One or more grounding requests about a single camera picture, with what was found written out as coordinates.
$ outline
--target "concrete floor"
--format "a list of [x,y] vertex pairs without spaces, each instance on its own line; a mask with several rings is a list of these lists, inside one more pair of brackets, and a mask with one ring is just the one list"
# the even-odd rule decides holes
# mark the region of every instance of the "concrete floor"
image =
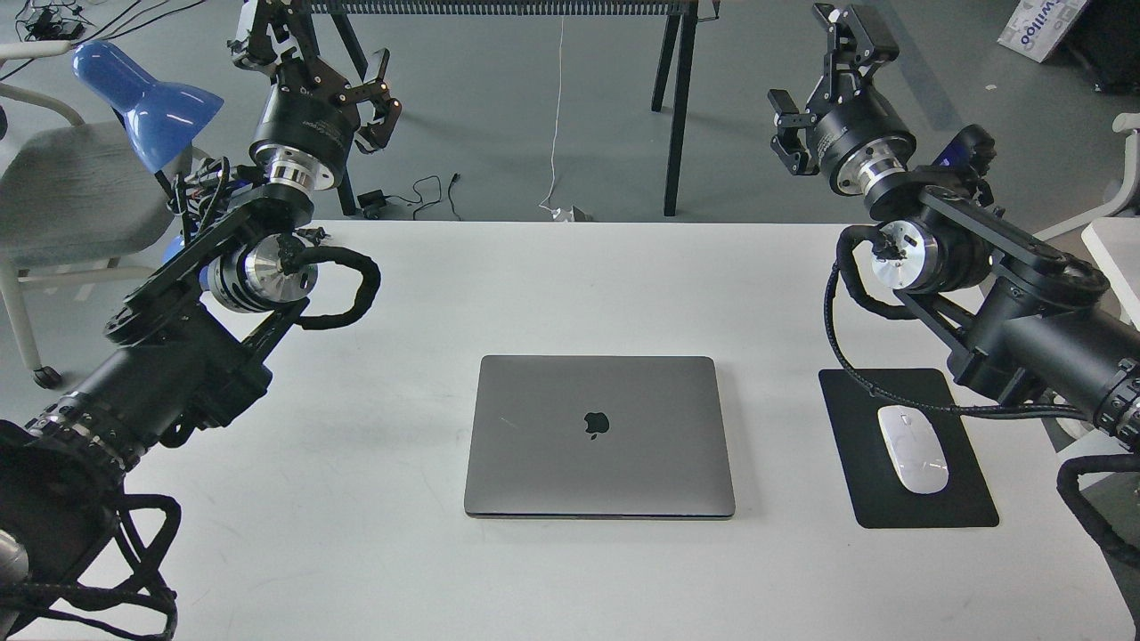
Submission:
[[[85,15],[103,24],[129,3],[106,0]],[[1112,132],[1110,123],[1121,112],[1140,111],[1140,98],[1094,94],[1065,55],[1040,65],[996,44],[1012,2],[869,3],[880,8],[903,49],[877,76],[877,86],[918,137],[915,159],[933,159],[961,127],[976,122],[997,140],[991,182],[1010,221],[1037,232],[1102,202],[1123,165],[1123,137]],[[22,5],[0,0],[0,18]],[[708,11],[706,3],[702,13]],[[268,81],[230,64],[225,43],[234,35],[237,13],[236,1],[215,0],[115,42],[158,79],[222,96],[226,106],[197,145],[243,162]],[[676,221],[868,221],[857,200],[833,195],[821,178],[788,176],[768,149],[767,90],[787,88],[803,104],[819,79],[824,33],[809,3],[726,1],[722,16],[701,24],[697,34]],[[537,203],[551,182],[560,19],[359,16],[353,23],[367,49],[391,49],[388,79],[405,104],[389,147],[351,157],[357,190],[382,188],[414,200],[417,179],[439,175],[446,184],[459,173],[453,197],[464,220],[547,219]],[[670,113],[649,111],[662,23],[565,19],[553,206],[576,205],[600,221],[663,220]],[[317,27],[325,57],[349,75],[352,67],[332,25],[321,18]],[[0,42],[14,38],[13,30],[0,30]],[[62,97],[90,120],[109,119],[75,81],[67,57],[33,63],[10,82]],[[40,109],[9,102],[3,107],[11,129],[0,140],[0,163],[31,132],[62,124]],[[434,187],[424,190],[429,198],[434,195]],[[341,217],[329,193],[319,195],[317,206],[318,218]],[[409,210],[396,204],[388,213],[407,218]],[[442,203],[420,216],[450,219],[451,212]],[[1066,242],[1066,249],[1077,245],[1075,237]],[[830,249],[804,259],[829,255]],[[157,257],[154,251],[135,260],[154,263]],[[90,372],[111,349],[101,338],[103,323],[133,285],[31,293],[44,360],[71,382]],[[78,294],[85,298],[76,301]],[[0,372],[0,407],[22,422],[56,395],[15,367],[10,335],[7,318],[0,318],[0,362],[9,364]],[[1124,516],[1135,518],[1134,501],[1119,503]],[[1135,573],[1121,573],[1125,583],[1134,583]],[[1140,590],[1125,590],[1126,597],[1132,593]],[[1134,594],[1130,599],[1140,603]]]

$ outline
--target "laptop lid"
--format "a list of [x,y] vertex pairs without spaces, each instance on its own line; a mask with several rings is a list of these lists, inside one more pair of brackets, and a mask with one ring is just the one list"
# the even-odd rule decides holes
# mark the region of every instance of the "laptop lid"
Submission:
[[483,357],[464,509],[473,517],[731,517],[712,360]]

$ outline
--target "mouse pad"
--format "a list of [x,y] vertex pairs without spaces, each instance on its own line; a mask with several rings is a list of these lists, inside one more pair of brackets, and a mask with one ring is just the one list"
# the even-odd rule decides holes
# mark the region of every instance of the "mouse pad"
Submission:
[[[946,380],[937,370],[860,370],[860,373],[907,398],[934,405],[954,403]],[[997,509],[958,416],[925,413],[942,443],[950,480],[935,494],[914,494],[898,480],[879,430],[879,408],[891,403],[872,397],[842,370],[820,371],[820,386],[858,525],[865,528],[997,525]]]

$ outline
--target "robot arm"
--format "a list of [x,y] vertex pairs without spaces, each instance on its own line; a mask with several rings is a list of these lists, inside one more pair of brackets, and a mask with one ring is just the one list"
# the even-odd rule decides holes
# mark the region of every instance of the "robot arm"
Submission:
[[[234,46],[239,66],[271,79],[250,147],[254,165],[222,159],[174,180],[186,246],[107,323],[119,349],[26,424],[0,421],[0,639],[38,617],[81,620],[130,639],[170,639],[174,592],[158,566],[179,508],[170,497],[125,494],[127,473],[155,445],[178,447],[196,430],[227,425],[262,397],[272,378],[263,363],[291,327],[349,325],[377,293],[380,270],[368,257],[310,246],[299,228],[311,220],[312,193],[341,180],[355,137],[369,151],[386,144],[399,103],[388,96],[383,65],[372,81],[349,87],[316,56],[311,31],[288,5],[246,3],[251,27]],[[361,99],[383,111],[364,127]],[[320,262],[360,273],[344,314],[302,316]],[[205,291],[229,309],[269,316],[238,339],[202,305]],[[164,514],[149,543],[133,526],[138,510]],[[132,576],[111,589],[81,586],[79,577],[112,541]],[[60,598],[88,611],[152,608],[166,616],[165,630],[132,635],[51,610]]]
[[[907,168],[914,137],[872,83],[898,48],[874,9],[816,3],[828,30],[823,75],[803,113],[787,91],[768,97],[776,109],[772,148],[792,175],[824,173],[831,189],[863,196],[878,225],[844,232],[829,282],[826,311],[841,276],[853,299],[889,319],[919,319],[950,348],[954,382],[997,401],[985,408],[927,406],[878,388],[837,356],[871,393],[893,403],[991,419],[1081,417],[1130,451],[1140,443],[1140,333],[1097,309],[1108,281],[1092,265],[1060,252],[1001,218],[984,176],[993,139],[963,129],[930,165]],[[853,250],[872,244],[874,275],[901,306],[869,297]],[[943,294],[993,287],[977,311]],[[1029,403],[1053,390],[1072,406]],[[1093,538],[1140,567],[1127,545],[1076,489],[1092,471],[1140,470],[1140,456],[1092,457],[1062,465],[1058,488]]]

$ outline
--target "mouse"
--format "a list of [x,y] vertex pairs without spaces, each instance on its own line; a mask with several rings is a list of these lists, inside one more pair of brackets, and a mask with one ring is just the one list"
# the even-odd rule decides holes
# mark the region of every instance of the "mouse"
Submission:
[[935,494],[946,487],[946,455],[922,412],[904,405],[880,407],[879,429],[903,487],[914,494]]

